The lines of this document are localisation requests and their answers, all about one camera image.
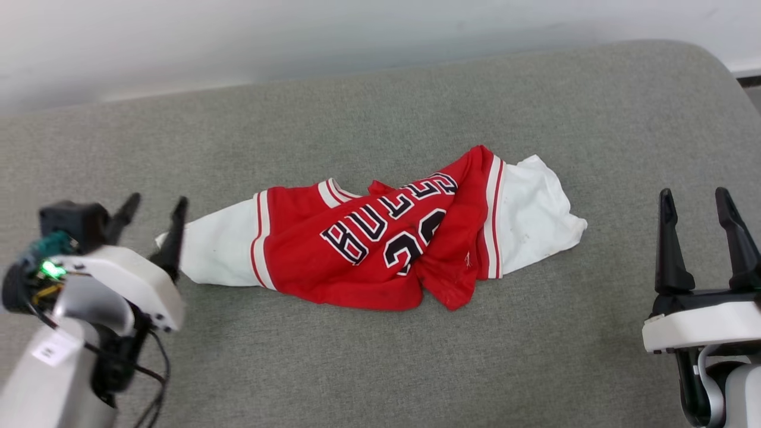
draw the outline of table surface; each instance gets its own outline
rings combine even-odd
[[[143,205],[141,254],[177,197],[191,219],[267,187],[402,185],[484,144],[538,154],[589,221],[574,249],[479,283],[456,312],[314,305],[265,289],[179,287],[158,426],[686,426],[676,364],[648,355],[658,192],[673,190],[700,288],[731,275],[713,191],[761,239],[761,117],[706,51],[646,41],[67,107],[0,118],[0,236],[13,260],[61,199]],[[0,379],[36,320],[0,316]],[[151,345],[142,362],[161,368]],[[131,426],[154,385],[119,398]]]

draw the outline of black cable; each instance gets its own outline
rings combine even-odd
[[[29,290],[29,287],[27,287],[27,279],[24,276],[24,265],[25,263],[22,262],[20,269],[18,270],[19,280],[21,281],[21,284],[24,284],[25,287],[23,290],[21,290],[22,296],[24,297],[25,303],[31,310],[32,314],[36,315],[40,321],[42,321],[46,326],[52,328],[53,330],[58,329],[58,323],[56,323],[51,317],[47,316],[44,312],[40,310],[40,307],[32,303],[32,295]],[[135,428],[139,428],[142,423],[145,421],[145,418],[150,414],[151,410],[154,408],[156,409],[154,416],[151,418],[151,422],[148,424],[148,428],[152,428],[156,421],[158,420],[158,416],[161,413],[161,407],[164,404],[164,393],[167,390],[167,383],[169,382],[169,376],[170,376],[170,363],[169,363],[169,356],[167,355],[167,351],[164,349],[164,345],[161,343],[161,339],[158,338],[158,335],[154,331],[148,331],[148,334],[153,336],[153,338],[156,340],[156,344],[158,345],[158,349],[161,351],[161,355],[164,357],[164,376],[159,375],[158,373],[146,369],[143,366],[140,366],[138,363],[135,363],[133,361],[129,361],[128,359],[122,358],[121,356],[118,356],[113,353],[108,353],[107,351],[102,350],[100,347],[96,347],[92,343],[88,343],[87,341],[84,341],[84,348],[87,350],[92,351],[98,356],[101,356],[106,359],[115,360],[118,363],[126,364],[127,366],[130,366],[134,370],[147,375],[156,381],[158,381],[161,384],[161,389],[159,389],[158,393],[156,394],[156,397],[151,401],[150,405],[148,405],[148,408],[145,409],[143,414],[140,416],[140,419],[138,420],[137,424],[135,425]]]
[[[153,417],[148,423],[148,428],[152,428],[156,424],[159,414],[161,413],[161,408],[164,406],[164,394],[167,390],[167,384],[169,383],[169,378],[171,376],[171,364],[169,363],[169,356],[167,355],[167,351],[164,349],[164,345],[161,343],[161,339],[158,338],[158,335],[154,331],[149,331],[148,334],[153,336],[153,338],[156,340],[156,345],[158,345],[158,349],[161,351],[161,356],[164,357],[164,382],[161,384],[161,390],[156,394],[156,398],[154,398],[154,400],[151,402],[151,405],[145,409],[143,414],[140,416],[140,419],[138,419],[138,422],[135,424],[135,428],[140,427],[142,423],[145,422],[145,418],[148,417],[148,415],[151,413],[151,410],[154,409],[156,411],[153,413]]]

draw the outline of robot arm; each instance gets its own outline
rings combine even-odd
[[[761,255],[729,192],[716,190],[733,276],[729,289],[694,291],[668,189],[661,192],[655,298],[642,328],[645,349],[677,358],[682,409],[693,426],[761,427]],[[746,356],[750,364],[710,356]]]
[[[169,361],[155,331],[179,330],[184,321],[174,282],[187,199],[180,199],[167,240],[148,259],[116,246],[139,201],[137,193],[131,195],[113,217],[100,204],[66,201],[40,210],[42,238],[3,281],[3,306],[44,323],[0,397],[3,426],[112,426],[116,395],[135,372],[161,383],[136,426],[152,426],[158,418]],[[164,375],[138,365],[148,336],[164,356]],[[40,402],[46,403],[44,411]]]

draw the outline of white stripe trim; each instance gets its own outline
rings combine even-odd
[[[504,236],[502,234],[502,190],[505,188],[505,176],[508,173],[508,165],[504,163],[500,159],[500,163],[502,163],[502,174],[499,176],[499,186],[497,187],[497,194],[495,195],[495,203],[497,204],[497,210],[495,211],[496,219],[494,221],[494,226],[496,230],[496,236],[497,241],[494,243],[494,245],[497,247],[497,255],[501,259],[504,256],[504,253],[502,252],[502,245],[500,243],[500,240]],[[503,272],[502,272],[502,260],[497,260],[497,278],[502,278]]]
[[[253,195],[253,241],[251,242],[251,275],[253,276],[253,281],[256,283],[254,285],[258,287],[264,287],[263,284],[259,283],[259,280],[256,278],[256,240],[259,235],[259,194],[255,193]]]
[[[502,160],[496,156],[492,159],[492,168],[489,170],[489,179],[486,181],[486,223],[483,225],[483,237],[486,243],[486,253],[489,259],[487,278],[497,277],[497,249],[494,242],[494,228],[492,227],[492,213],[494,212],[494,195],[497,190],[497,175]]]
[[[259,237],[253,243],[253,260],[256,264],[256,271],[259,278],[262,279],[263,286],[268,289],[277,290],[272,284],[272,278],[269,276],[267,269],[267,260],[264,257],[264,240],[269,236],[269,204],[267,202],[267,190],[259,194],[259,214],[262,218],[262,230]]]
[[[357,198],[361,198],[361,197],[362,197],[362,196],[359,196],[359,195],[355,195],[355,194],[353,194],[352,192],[347,192],[346,190],[343,190],[343,189],[341,188],[341,186],[339,186],[339,185],[338,185],[338,181],[336,181],[336,179],[335,179],[335,178],[331,178],[331,179],[330,179],[330,183],[333,185],[333,187],[334,187],[336,190],[338,190],[338,194],[340,194],[340,195],[343,195],[343,196],[347,196],[347,197],[349,197],[350,199],[357,199]]]
[[[330,194],[330,190],[328,190],[328,180],[321,181],[317,185],[317,189],[320,191],[320,196],[323,197],[325,205],[330,208],[336,208],[337,206],[341,205],[341,202]]]
[[[344,195],[341,194],[341,192],[338,191],[339,187],[336,186],[336,181],[332,178],[328,179],[328,186],[330,186],[330,189],[333,191],[333,194],[336,195],[339,201],[341,202],[348,202],[350,199]]]

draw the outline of gray fabric surface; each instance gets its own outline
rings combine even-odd
[[[638,42],[289,81],[0,119],[2,260],[57,199],[144,204],[123,244],[147,254],[179,195],[192,219],[274,185],[401,185],[484,144],[534,153],[589,221],[571,251],[480,283],[448,312],[314,305],[180,282],[185,328],[159,426],[686,426],[676,364],[642,348],[658,191],[671,187],[688,268],[724,286],[713,190],[761,239],[761,117],[705,51]],[[37,323],[0,318],[0,378]],[[160,368],[154,347],[143,359]],[[120,399],[131,426],[153,385]]]

